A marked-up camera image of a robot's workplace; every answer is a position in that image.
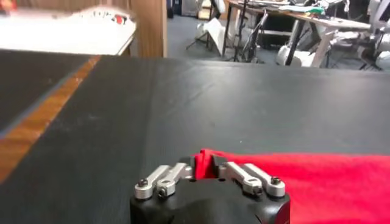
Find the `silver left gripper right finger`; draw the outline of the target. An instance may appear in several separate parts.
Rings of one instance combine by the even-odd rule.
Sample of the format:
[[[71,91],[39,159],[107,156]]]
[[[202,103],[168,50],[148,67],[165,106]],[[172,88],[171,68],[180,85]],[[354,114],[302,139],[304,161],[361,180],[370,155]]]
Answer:
[[[258,196],[265,192],[275,198],[286,195],[286,184],[279,177],[269,175],[252,163],[239,165],[213,155],[213,173],[218,179],[236,181],[245,194]]]

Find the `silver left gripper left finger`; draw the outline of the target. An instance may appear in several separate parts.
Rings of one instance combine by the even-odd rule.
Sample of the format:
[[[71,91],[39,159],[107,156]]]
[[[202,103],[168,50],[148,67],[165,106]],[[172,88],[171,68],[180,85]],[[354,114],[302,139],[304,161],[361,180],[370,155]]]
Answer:
[[[193,156],[181,158],[174,166],[160,165],[147,177],[140,179],[134,186],[137,200],[148,200],[156,193],[166,199],[175,194],[180,180],[192,180],[195,173]]]

